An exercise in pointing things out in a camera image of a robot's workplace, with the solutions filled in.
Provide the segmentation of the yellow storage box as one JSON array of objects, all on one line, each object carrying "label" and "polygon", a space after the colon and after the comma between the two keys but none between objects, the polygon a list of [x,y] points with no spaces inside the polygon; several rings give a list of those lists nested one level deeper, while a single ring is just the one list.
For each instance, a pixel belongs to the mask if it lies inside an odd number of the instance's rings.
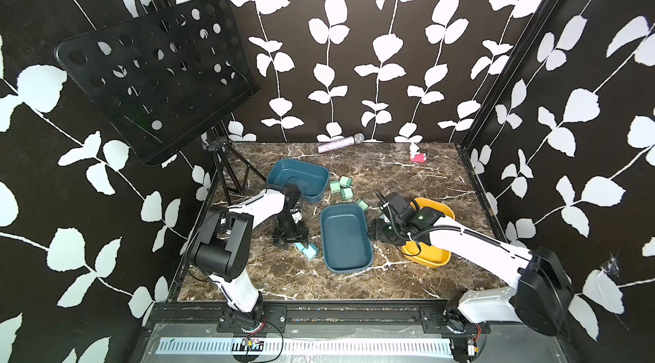
[{"label": "yellow storage box", "polygon": [[[455,220],[455,213],[448,205],[425,198],[417,198],[416,203],[416,208],[422,209],[426,207],[436,209],[437,211],[442,212],[445,216]],[[447,250],[428,246],[423,243],[420,243],[420,246],[417,246],[415,242],[410,241],[407,241],[400,250],[403,256],[408,260],[429,268],[442,267],[450,261],[451,257],[451,253]]]}]

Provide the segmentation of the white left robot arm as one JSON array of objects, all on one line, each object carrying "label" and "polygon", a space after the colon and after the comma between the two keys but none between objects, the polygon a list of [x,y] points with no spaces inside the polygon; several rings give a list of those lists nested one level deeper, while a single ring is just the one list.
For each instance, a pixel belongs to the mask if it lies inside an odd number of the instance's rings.
[{"label": "white left robot arm", "polygon": [[209,214],[188,249],[190,263],[220,289],[233,311],[248,319],[261,319],[263,303],[247,273],[253,230],[274,217],[274,245],[299,243],[307,248],[309,229],[302,220],[301,199],[293,183],[266,187],[241,204]]}]

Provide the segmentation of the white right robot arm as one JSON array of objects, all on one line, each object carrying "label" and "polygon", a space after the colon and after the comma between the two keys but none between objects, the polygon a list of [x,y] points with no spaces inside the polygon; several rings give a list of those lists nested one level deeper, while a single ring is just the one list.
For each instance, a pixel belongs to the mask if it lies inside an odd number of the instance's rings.
[{"label": "white right robot arm", "polygon": [[442,319],[452,332],[484,322],[518,322],[549,337],[561,332],[574,294],[552,250],[501,242],[458,223],[443,208],[396,192],[376,197],[382,216],[370,223],[372,239],[393,244],[404,257],[428,267],[457,255],[504,282],[502,288],[451,298]]}]

